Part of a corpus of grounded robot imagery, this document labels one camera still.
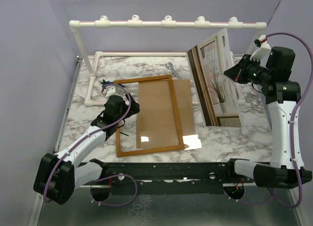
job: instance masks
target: wrench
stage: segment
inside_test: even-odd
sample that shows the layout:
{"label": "wrench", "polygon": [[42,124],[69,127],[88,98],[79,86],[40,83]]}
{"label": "wrench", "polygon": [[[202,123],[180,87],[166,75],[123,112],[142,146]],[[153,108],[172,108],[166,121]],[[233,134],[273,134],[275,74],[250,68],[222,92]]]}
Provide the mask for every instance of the wrench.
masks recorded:
{"label": "wrench", "polygon": [[175,77],[176,77],[177,79],[181,79],[181,77],[179,76],[179,74],[175,71],[174,66],[173,66],[173,64],[172,64],[171,62],[168,62],[167,64],[165,64],[165,67],[166,67],[167,69],[170,69],[171,72],[175,75]]}

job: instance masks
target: screw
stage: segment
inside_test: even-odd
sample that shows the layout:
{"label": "screw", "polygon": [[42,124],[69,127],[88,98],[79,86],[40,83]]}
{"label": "screw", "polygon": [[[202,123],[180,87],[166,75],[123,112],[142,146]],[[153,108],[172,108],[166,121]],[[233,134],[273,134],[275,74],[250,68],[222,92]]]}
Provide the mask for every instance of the screw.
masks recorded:
{"label": "screw", "polygon": [[214,172],[211,172],[211,173],[209,174],[209,177],[210,177],[211,180],[215,179],[215,174],[214,174]]}

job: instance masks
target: brown frame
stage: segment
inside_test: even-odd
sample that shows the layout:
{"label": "brown frame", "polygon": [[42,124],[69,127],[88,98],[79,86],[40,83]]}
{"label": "brown frame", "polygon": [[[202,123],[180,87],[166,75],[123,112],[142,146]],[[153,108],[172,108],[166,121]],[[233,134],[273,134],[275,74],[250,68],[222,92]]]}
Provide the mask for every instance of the brown frame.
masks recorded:
{"label": "brown frame", "polygon": [[182,129],[179,117],[179,111],[176,101],[176,95],[174,90],[173,79],[171,75],[164,75],[164,76],[155,76],[155,77],[145,77],[145,78],[133,78],[133,79],[122,79],[116,80],[114,83],[116,84],[125,84],[125,83],[141,83],[141,82],[153,82],[153,81],[161,81],[161,80],[168,80],[170,85],[172,103],[174,108],[174,115],[176,119],[176,127],[178,133],[178,141],[179,144],[176,146],[168,146],[168,147],[159,147],[153,149],[143,149],[143,150],[135,150],[129,152],[122,152],[121,151],[121,139],[120,139],[120,131],[119,128],[116,130],[116,156],[119,157],[127,157],[127,156],[135,156],[135,155],[142,155],[142,154],[152,154],[152,153],[159,153],[159,152],[167,152],[173,150],[182,150],[184,149],[184,142],[182,139]]}
{"label": "brown frame", "polygon": [[204,72],[200,62],[198,47],[195,46],[187,52],[190,62],[190,69],[195,79],[200,105],[203,111],[206,126],[218,126],[218,120],[215,116],[211,95],[207,90]]}

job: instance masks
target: framed picture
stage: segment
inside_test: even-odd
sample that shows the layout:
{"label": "framed picture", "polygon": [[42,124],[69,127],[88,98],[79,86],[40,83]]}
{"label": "framed picture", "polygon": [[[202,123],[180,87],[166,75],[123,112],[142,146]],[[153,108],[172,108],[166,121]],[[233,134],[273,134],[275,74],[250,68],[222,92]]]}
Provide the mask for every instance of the framed picture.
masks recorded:
{"label": "framed picture", "polygon": [[207,126],[241,127],[241,91],[223,72],[234,66],[227,29],[222,29],[187,52],[203,117]]}

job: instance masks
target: black metal base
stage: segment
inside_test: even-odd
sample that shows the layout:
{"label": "black metal base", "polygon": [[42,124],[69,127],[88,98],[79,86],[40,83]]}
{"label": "black metal base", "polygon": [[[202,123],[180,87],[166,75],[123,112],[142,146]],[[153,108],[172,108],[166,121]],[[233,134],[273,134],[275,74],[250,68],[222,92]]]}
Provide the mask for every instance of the black metal base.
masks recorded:
{"label": "black metal base", "polygon": [[[224,194],[224,183],[238,183],[243,176],[227,174],[226,162],[204,163],[103,163],[97,159],[91,160],[103,167],[100,178],[116,174],[127,174],[137,182],[138,193],[147,195],[163,194]],[[95,198],[104,199],[110,191],[109,181],[90,182],[91,192]],[[93,185],[107,187],[99,189]],[[134,194],[134,183],[129,178],[120,181],[112,180],[112,195]]]}

